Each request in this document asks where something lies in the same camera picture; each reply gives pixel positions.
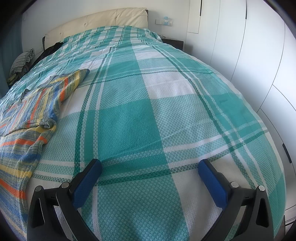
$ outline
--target orange stripe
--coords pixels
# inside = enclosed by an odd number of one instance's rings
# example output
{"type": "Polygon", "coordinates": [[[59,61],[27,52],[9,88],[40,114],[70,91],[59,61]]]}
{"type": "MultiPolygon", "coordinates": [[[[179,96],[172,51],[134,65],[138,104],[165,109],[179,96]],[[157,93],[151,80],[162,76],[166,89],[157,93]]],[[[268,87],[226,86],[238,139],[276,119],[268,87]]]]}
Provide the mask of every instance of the orange stripe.
{"type": "Polygon", "coordinates": [[[60,99],[61,102],[64,101],[64,99],[65,99],[65,90],[66,90],[66,87],[67,87],[68,83],[69,83],[69,79],[68,79],[68,77],[66,77],[64,79],[64,88],[61,91],[61,94],[59,96],[59,99],[60,99]]]}
{"type": "Polygon", "coordinates": [[[43,141],[44,144],[47,143],[47,140],[43,137],[43,136],[39,136],[38,139],[36,141],[43,141]]]}
{"type": "Polygon", "coordinates": [[[18,120],[18,117],[19,117],[19,115],[21,114],[22,110],[25,108],[25,106],[26,106],[26,102],[24,102],[22,108],[21,108],[20,111],[18,112],[18,114],[17,114],[17,116],[16,116],[16,118],[15,118],[15,120],[14,120],[12,126],[15,125],[15,122],[18,120]]]}
{"type": "Polygon", "coordinates": [[[14,145],[14,144],[20,144],[20,145],[33,145],[35,142],[34,141],[29,141],[26,139],[16,139],[15,141],[8,141],[4,142],[1,146],[9,146],[9,145],[14,145]]]}
{"type": "Polygon", "coordinates": [[[44,94],[44,92],[45,92],[46,90],[47,90],[47,89],[44,89],[44,90],[41,92],[41,94],[40,94],[40,96],[39,96],[39,98],[38,98],[38,100],[37,100],[37,102],[36,102],[36,104],[35,104],[35,107],[34,107],[34,109],[33,109],[33,112],[32,112],[32,114],[31,114],[31,120],[34,119],[34,114],[35,114],[35,112],[36,112],[36,110],[37,110],[38,104],[39,104],[39,102],[40,102],[40,100],[41,100],[41,98],[42,98],[42,96],[43,96],[43,94],[44,94]]]}
{"type": "Polygon", "coordinates": [[[1,178],[0,178],[0,185],[4,187],[7,191],[9,191],[13,196],[20,199],[26,199],[25,192],[14,189],[13,187],[9,186],[5,181],[3,181],[1,178]]]}
{"type": "Polygon", "coordinates": [[[11,108],[14,108],[15,106],[16,106],[16,104],[13,104],[13,105],[9,106],[7,111],[9,111],[11,108]]]}
{"type": "Polygon", "coordinates": [[[27,120],[26,128],[30,128],[31,120],[27,120]]]}

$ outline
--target gray pillow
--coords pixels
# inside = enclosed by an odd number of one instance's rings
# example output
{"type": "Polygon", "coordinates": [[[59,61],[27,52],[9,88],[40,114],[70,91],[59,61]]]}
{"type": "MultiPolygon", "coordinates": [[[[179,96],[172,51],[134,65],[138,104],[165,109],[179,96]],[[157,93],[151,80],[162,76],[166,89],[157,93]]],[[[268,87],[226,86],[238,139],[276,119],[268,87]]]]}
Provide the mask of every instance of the gray pillow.
{"type": "Polygon", "coordinates": [[[9,77],[11,77],[15,73],[22,72],[22,68],[26,63],[29,63],[31,59],[34,57],[34,49],[28,50],[26,52],[21,53],[13,62],[10,71],[9,77]]]}

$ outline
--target wardrobe handle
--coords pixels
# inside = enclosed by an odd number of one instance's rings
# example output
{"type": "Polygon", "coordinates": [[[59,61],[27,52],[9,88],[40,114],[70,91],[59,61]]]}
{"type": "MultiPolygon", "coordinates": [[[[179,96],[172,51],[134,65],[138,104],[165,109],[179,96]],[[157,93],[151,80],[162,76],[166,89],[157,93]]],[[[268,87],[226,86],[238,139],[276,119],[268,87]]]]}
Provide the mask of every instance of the wardrobe handle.
{"type": "Polygon", "coordinates": [[[200,16],[202,15],[202,0],[200,0],[200,16]]]}
{"type": "Polygon", "coordinates": [[[246,19],[247,19],[248,7],[247,7],[247,0],[246,0],[246,19]]]}
{"type": "Polygon", "coordinates": [[[283,143],[283,148],[284,148],[285,153],[286,153],[286,155],[288,157],[289,163],[292,163],[291,157],[290,157],[289,152],[288,152],[288,150],[287,150],[287,148],[285,146],[285,143],[283,143]]]}

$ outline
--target white wardrobe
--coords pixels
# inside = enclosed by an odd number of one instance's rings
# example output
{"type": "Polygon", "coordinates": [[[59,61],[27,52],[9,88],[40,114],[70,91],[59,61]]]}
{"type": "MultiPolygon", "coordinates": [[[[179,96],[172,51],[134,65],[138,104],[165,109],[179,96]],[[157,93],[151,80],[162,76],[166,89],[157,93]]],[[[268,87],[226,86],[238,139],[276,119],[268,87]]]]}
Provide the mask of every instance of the white wardrobe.
{"type": "MultiPolygon", "coordinates": [[[[263,0],[191,0],[190,7],[200,14],[199,29],[187,33],[185,51],[230,80],[267,126],[284,165],[290,223],[296,217],[296,40],[263,0]]],[[[189,26],[195,23],[189,15],[189,26]]]]}

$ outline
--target nightstand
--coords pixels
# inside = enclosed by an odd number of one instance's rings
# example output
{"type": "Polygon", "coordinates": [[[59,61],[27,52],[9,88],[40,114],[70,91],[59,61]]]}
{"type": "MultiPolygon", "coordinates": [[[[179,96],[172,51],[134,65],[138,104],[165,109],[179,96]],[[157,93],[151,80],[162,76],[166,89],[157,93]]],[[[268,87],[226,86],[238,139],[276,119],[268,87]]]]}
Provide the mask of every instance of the nightstand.
{"type": "Polygon", "coordinates": [[[183,41],[176,40],[176,39],[167,39],[167,38],[161,39],[161,40],[162,40],[163,43],[172,45],[176,49],[180,49],[180,50],[183,51],[183,44],[184,44],[183,41]]]}

